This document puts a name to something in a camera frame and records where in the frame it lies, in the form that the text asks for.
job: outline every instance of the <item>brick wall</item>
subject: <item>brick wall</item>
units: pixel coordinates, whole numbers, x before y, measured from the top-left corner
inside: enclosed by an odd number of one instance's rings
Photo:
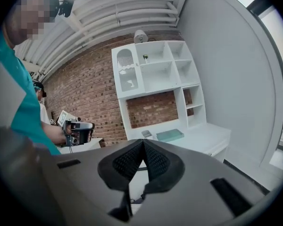
[[[177,31],[155,31],[147,33],[150,40],[183,40]],[[134,34],[120,36],[95,45],[69,60],[45,83],[46,108],[57,119],[62,110],[82,121],[93,122],[96,127],[92,137],[104,138],[103,145],[113,145],[126,140],[122,117],[114,84],[111,49],[133,43]],[[155,119],[140,122],[136,113],[154,102],[160,109]],[[131,124],[138,127],[177,118],[173,92],[130,100]]]

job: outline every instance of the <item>person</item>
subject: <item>person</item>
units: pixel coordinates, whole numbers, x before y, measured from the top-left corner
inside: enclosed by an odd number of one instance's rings
[[[52,155],[60,154],[54,144],[64,143],[66,137],[61,127],[41,121],[32,78],[13,48],[36,35],[44,23],[52,22],[58,7],[59,0],[17,0],[0,29],[0,88],[8,87],[0,93],[0,120],[11,117],[3,126],[46,145]]]
[[[34,91],[36,92],[36,96],[38,98],[38,101],[40,103],[40,117],[41,117],[41,121],[51,125],[48,115],[47,115],[47,111],[46,111],[46,107],[42,102],[42,98],[46,97],[46,92],[44,91],[44,86],[41,82],[37,82],[35,81],[33,83],[33,87],[34,87]]]

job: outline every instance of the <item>black slot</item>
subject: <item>black slot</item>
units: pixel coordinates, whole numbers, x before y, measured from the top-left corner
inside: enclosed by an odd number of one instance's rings
[[[212,180],[211,185],[236,217],[251,208],[251,204],[224,178]]]
[[[69,160],[69,161],[63,161],[63,162],[59,162],[57,164],[58,168],[62,169],[62,168],[68,168],[77,164],[80,164],[81,162],[77,159],[73,159],[73,160]]]

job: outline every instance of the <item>white bookshelf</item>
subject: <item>white bookshelf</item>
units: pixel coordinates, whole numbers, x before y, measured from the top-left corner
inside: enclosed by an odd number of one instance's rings
[[[213,150],[216,145],[218,150],[227,147],[230,130],[207,123],[200,78],[192,54],[184,41],[129,44],[114,48],[111,53],[117,97],[128,140],[142,138],[141,132],[144,130],[155,135],[166,130],[179,129],[185,136],[170,142],[174,145],[185,144],[185,147],[203,153]],[[126,101],[171,90],[175,95],[178,119],[132,129]],[[191,104],[186,103],[184,90],[190,93]],[[193,115],[188,116],[188,110],[193,110]],[[210,139],[212,148],[202,145],[206,142],[201,137],[197,137],[197,141],[193,139],[196,138],[196,131],[210,138],[216,134],[214,130],[218,131],[219,136]]]

